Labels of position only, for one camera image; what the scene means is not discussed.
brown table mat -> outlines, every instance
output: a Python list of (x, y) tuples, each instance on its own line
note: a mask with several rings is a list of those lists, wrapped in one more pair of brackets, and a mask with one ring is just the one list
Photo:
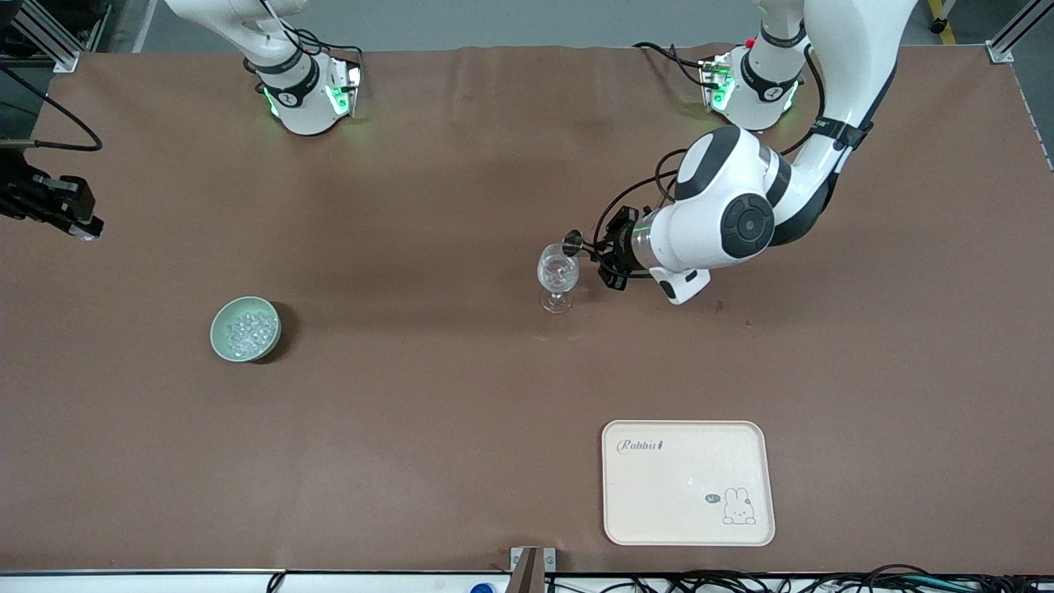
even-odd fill
[[(92, 54), (52, 84), (105, 149), (31, 161), (87, 177), (106, 231), (0, 221), (0, 567), (485, 569), (538, 543), (577, 571), (1054, 571), (1054, 182), (982, 48), (903, 51), (801, 241), (682, 308), (590, 268), (562, 318), (540, 250), (719, 124), (672, 64), (368, 54), (365, 118), (304, 138), (240, 60)], [(53, 110), (37, 136), (78, 137)], [(242, 294), (280, 304), (270, 364), (209, 348)], [(610, 543), (616, 419), (758, 423), (773, 543)]]

glass base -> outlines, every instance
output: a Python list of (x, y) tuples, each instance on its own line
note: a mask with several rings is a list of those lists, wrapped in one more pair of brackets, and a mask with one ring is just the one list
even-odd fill
[(554, 316), (566, 314), (573, 304), (574, 298), (570, 292), (542, 290), (542, 309)]

green bowl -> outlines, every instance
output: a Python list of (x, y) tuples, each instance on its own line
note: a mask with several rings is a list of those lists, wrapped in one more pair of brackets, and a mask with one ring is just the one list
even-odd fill
[[(258, 353), (252, 353), (239, 358), (234, 355), (229, 327), (237, 323), (238, 319), (246, 314), (274, 319), (277, 328), (271, 341)], [(212, 320), (212, 330), (209, 335), (209, 340), (212, 342), (212, 350), (216, 355), (231, 362), (252, 362), (259, 360), (268, 356), (278, 345), (279, 338), (281, 338), (281, 320), (278, 319), (278, 312), (275, 311), (274, 305), (269, 303), (267, 299), (260, 299), (259, 296), (242, 296), (242, 298), (235, 299), (223, 305), (223, 309)]]

floor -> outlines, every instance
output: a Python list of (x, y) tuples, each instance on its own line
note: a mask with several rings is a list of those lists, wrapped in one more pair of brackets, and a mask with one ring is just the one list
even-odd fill
[[(982, 43), (1026, 0), (961, 0), (951, 15), (957, 43)], [(119, 18), (103, 45), (116, 52), (232, 52), (210, 31), (186, 22), (164, 0), (118, 0)], [(289, 19), (335, 43), (367, 51), (452, 50), (467, 45), (627, 46), (642, 40), (679, 45), (739, 41), (757, 33), (758, 16), (745, 0), (313, 0)], [(939, 44), (930, 33), (931, 4), (919, 2), (902, 42)], [(1054, 145), (1054, 17), (1040, 22), (1014, 50), (1014, 68), (1038, 133)], [(25, 71), (39, 86), (50, 73)], [(40, 100), (0, 79), (0, 133), (24, 137)]]

rabbit cartoon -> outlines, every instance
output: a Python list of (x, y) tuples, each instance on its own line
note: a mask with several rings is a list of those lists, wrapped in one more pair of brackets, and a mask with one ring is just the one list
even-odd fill
[(725, 517), (721, 521), (726, 526), (753, 526), (757, 522), (745, 488), (725, 491)]

